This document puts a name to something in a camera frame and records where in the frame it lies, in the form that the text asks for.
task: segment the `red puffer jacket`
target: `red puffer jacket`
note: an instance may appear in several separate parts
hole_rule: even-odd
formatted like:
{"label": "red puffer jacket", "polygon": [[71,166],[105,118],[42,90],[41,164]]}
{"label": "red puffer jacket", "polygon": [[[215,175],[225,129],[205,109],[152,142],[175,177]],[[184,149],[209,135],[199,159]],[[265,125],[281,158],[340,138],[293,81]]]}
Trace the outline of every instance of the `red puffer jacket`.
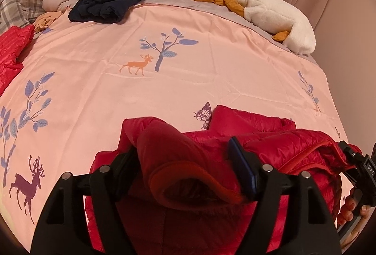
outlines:
{"label": "red puffer jacket", "polygon": [[[146,254],[234,254],[255,203],[247,203],[227,158],[236,136],[246,151],[281,172],[310,171],[333,219],[341,197],[339,173],[352,168],[328,135],[296,129],[287,119],[217,106],[207,131],[181,134],[157,118],[124,120],[118,149],[96,155],[91,172],[136,146],[142,173],[117,208],[136,251]],[[91,198],[86,198],[93,246],[104,251]],[[281,242],[287,198],[280,203],[269,251]]]}
{"label": "red puffer jacket", "polygon": [[0,35],[0,96],[5,88],[23,69],[16,58],[21,51],[33,40],[34,26],[32,24],[19,28],[11,27]]}

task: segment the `bed sheet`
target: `bed sheet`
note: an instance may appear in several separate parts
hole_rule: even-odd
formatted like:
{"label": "bed sheet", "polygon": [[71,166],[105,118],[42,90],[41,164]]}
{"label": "bed sheet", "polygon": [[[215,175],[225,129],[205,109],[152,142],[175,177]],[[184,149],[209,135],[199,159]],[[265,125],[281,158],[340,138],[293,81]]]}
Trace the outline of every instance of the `bed sheet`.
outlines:
{"label": "bed sheet", "polygon": [[23,64],[0,98],[0,212],[26,249],[58,177],[114,150],[124,118],[196,131],[221,104],[347,140],[316,64],[193,9],[143,4],[118,24],[70,23],[66,12]]}

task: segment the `deer print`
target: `deer print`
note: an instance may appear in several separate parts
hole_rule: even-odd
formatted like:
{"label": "deer print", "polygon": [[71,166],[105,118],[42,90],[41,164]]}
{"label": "deer print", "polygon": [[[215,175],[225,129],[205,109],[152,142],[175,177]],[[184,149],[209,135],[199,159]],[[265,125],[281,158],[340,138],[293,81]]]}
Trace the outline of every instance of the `deer print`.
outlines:
{"label": "deer print", "polygon": [[33,169],[31,169],[30,161],[31,161],[32,158],[33,157],[30,155],[30,157],[29,157],[29,168],[30,168],[30,171],[31,171],[31,175],[33,176],[33,180],[31,181],[31,183],[29,183],[27,180],[25,180],[23,178],[22,175],[16,174],[16,180],[14,181],[14,183],[12,183],[11,188],[9,189],[9,196],[12,198],[12,196],[11,196],[12,188],[13,187],[17,188],[17,202],[18,202],[18,206],[22,210],[21,205],[20,205],[20,201],[18,200],[18,194],[21,191],[25,195],[25,197],[26,197],[25,203],[24,203],[25,215],[27,215],[27,213],[26,213],[26,203],[28,203],[29,204],[30,219],[33,222],[33,224],[35,224],[34,221],[33,221],[33,218],[31,217],[31,200],[35,196],[36,187],[38,186],[39,188],[41,188],[40,178],[44,177],[44,175],[43,175],[44,170],[42,168],[43,164],[39,167],[39,156],[38,156],[37,159],[35,159],[35,161],[33,163]]}
{"label": "deer print", "polygon": [[132,67],[137,67],[138,69],[136,70],[135,75],[137,75],[138,71],[141,69],[142,75],[145,76],[145,75],[144,75],[144,67],[145,67],[148,63],[151,63],[151,62],[152,62],[153,57],[150,56],[149,54],[147,54],[147,55],[145,55],[145,56],[142,54],[141,57],[142,57],[143,59],[145,59],[145,61],[143,61],[143,62],[128,62],[128,63],[126,63],[125,65],[123,65],[123,66],[120,68],[119,72],[121,72],[122,69],[123,69],[124,67],[128,67],[128,71],[129,71],[129,73],[132,74],[132,73],[130,72],[130,69],[131,69]]}

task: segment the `beige wall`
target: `beige wall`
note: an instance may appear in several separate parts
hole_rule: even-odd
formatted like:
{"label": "beige wall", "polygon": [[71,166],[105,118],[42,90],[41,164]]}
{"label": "beige wall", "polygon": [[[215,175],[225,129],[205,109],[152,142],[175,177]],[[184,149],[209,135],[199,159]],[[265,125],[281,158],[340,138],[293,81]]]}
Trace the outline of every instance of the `beige wall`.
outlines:
{"label": "beige wall", "polygon": [[349,141],[376,142],[376,0],[329,0],[312,56],[325,71]]}

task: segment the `metal pin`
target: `metal pin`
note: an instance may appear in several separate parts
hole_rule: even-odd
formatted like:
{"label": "metal pin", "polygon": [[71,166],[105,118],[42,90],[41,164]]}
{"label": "metal pin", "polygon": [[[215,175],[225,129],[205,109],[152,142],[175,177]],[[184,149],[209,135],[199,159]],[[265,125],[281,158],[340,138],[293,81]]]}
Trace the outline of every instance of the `metal pin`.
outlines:
{"label": "metal pin", "polygon": [[308,172],[308,171],[303,171],[302,172],[302,176],[305,178],[305,179],[309,179],[311,177],[311,174]]}
{"label": "metal pin", "polygon": [[61,175],[61,178],[63,179],[63,180],[67,180],[67,179],[69,179],[70,177],[71,177],[71,173],[70,172],[64,172],[62,175]]}
{"label": "metal pin", "polygon": [[106,173],[110,171],[110,166],[109,165],[103,165],[102,167],[99,168],[99,171],[102,173]]}
{"label": "metal pin", "polygon": [[273,170],[273,166],[272,165],[269,165],[269,164],[264,164],[262,165],[262,168],[264,171],[266,172],[271,172]]}

